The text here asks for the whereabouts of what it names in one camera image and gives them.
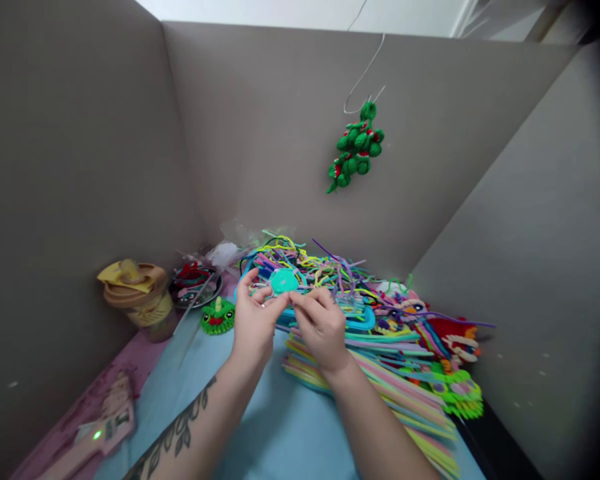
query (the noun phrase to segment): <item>blue tablecloth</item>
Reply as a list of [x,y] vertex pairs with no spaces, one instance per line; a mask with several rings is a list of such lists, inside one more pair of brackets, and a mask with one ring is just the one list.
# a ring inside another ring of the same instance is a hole
[[[182,321],[135,404],[135,433],[102,462],[96,479],[122,478],[229,356],[233,330],[216,337],[200,330],[178,368],[199,315],[192,312]],[[273,358],[227,446],[217,478],[358,478],[333,400],[302,387],[282,370],[286,337],[276,331]],[[463,479],[485,480],[462,439],[456,461]]]

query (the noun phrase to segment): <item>tattoo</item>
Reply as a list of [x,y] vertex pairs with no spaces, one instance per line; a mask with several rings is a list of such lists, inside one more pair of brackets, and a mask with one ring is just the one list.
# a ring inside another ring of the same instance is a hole
[[191,444],[191,430],[189,429],[189,422],[193,422],[198,418],[201,409],[207,408],[209,402],[209,395],[207,391],[209,388],[216,383],[215,375],[209,380],[198,396],[178,415],[173,422],[160,434],[155,442],[144,452],[138,462],[129,470],[124,480],[140,480],[142,472],[145,468],[145,463],[149,460],[149,472],[147,474],[147,480],[151,478],[151,474],[158,468],[160,463],[160,454],[162,450],[168,453],[171,450],[173,444],[173,436],[176,436],[175,441],[175,454],[182,451],[183,447],[189,448]]

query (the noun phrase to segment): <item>hanging ornament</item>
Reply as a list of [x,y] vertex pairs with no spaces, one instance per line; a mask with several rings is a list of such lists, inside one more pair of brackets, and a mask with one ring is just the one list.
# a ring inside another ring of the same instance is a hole
[[347,125],[347,131],[336,145],[342,152],[329,167],[329,177],[333,180],[327,194],[338,187],[344,188],[351,183],[356,173],[366,175],[371,169],[371,158],[382,153],[382,140],[385,133],[373,130],[373,119],[377,108],[374,102],[366,102],[360,110],[360,122]]

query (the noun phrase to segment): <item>gray wall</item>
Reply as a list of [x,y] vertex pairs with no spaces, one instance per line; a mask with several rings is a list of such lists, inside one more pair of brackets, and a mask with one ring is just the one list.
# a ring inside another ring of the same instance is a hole
[[388,35],[351,98],[387,134],[365,177],[325,195],[342,107],[380,35],[165,23],[209,236],[238,216],[406,275],[573,54],[531,44]]
[[498,326],[476,380],[547,479],[574,477],[600,421],[599,47],[569,64],[414,274],[436,309]]
[[196,246],[192,178],[158,20],[0,1],[0,477],[134,334],[99,269]]

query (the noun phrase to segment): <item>left hand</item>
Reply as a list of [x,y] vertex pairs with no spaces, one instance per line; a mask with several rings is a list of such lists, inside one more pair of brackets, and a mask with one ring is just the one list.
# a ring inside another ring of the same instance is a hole
[[266,299],[272,294],[265,287],[249,295],[249,285],[258,276],[250,270],[238,284],[232,355],[242,361],[267,361],[273,353],[275,322],[289,305],[289,294]]

